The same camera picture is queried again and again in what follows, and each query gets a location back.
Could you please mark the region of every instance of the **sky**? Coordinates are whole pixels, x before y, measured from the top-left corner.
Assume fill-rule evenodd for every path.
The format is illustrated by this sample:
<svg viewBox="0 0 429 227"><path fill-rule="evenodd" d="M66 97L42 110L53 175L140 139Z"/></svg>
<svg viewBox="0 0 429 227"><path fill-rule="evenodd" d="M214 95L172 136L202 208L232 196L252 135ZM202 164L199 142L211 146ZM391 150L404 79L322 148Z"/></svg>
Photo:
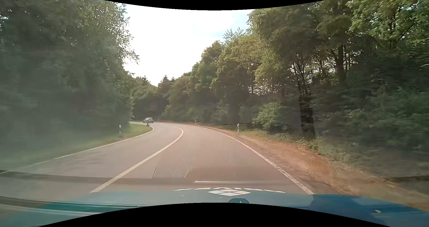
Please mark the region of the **sky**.
<svg viewBox="0 0 429 227"><path fill-rule="evenodd" d="M157 85L164 75L180 77L201 60L202 51L232 29L247 29L252 10L175 10L127 5L131 47L139 63L128 61L126 71Z"/></svg>

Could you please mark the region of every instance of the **dirt shoulder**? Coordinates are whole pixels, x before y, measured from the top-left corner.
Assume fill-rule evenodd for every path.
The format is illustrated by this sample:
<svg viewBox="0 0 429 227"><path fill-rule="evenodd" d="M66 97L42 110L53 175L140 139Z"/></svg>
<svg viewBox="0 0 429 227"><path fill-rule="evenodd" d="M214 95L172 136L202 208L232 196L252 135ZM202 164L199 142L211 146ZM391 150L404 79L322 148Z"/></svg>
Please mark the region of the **dirt shoulder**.
<svg viewBox="0 0 429 227"><path fill-rule="evenodd" d="M273 141L253 132L238 134L235 131L200 126L222 132L243 142L302 181L316 194L351 194L429 211L429 195L405 189L397 183L339 161L329 161L305 145Z"/></svg>

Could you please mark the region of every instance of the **gray car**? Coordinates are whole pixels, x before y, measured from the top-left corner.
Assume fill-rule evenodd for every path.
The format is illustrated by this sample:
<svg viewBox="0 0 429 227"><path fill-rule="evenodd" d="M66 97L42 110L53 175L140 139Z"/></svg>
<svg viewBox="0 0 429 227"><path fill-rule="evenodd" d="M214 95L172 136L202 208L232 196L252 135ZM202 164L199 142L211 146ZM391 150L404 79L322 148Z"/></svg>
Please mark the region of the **gray car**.
<svg viewBox="0 0 429 227"><path fill-rule="evenodd" d="M152 117L147 117L143 120L143 123L153 123L154 119Z"/></svg>

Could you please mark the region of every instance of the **car hood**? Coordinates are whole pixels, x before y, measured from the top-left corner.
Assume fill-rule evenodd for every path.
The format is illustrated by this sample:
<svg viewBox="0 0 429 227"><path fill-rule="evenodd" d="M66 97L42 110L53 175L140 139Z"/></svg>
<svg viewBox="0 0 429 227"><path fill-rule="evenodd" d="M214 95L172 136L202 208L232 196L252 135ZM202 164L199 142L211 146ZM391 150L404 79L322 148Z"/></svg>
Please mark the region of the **car hood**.
<svg viewBox="0 0 429 227"><path fill-rule="evenodd" d="M19 211L0 221L1 226L37 226L128 208L198 202L251 203L303 208L388 226L423 227L429 213L404 205L365 197L335 194L287 194L253 188L199 187L160 191L104 191L67 202L4 198L5 206Z"/></svg>

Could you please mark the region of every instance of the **asphalt road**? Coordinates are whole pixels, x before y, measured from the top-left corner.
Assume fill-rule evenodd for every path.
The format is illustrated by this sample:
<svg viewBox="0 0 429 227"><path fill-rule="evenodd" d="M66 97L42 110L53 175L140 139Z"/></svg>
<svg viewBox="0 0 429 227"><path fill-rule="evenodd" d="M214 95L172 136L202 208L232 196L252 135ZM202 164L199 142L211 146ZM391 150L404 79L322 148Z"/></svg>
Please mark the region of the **asphalt road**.
<svg viewBox="0 0 429 227"><path fill-rule="evenodd" d="M150 125L153 131L142 136L1 173L0 195L68 201L100 191L229 186L312 193L287 169L222 133L191 125ZM185 177L196 182L169 180Z"/></svg>

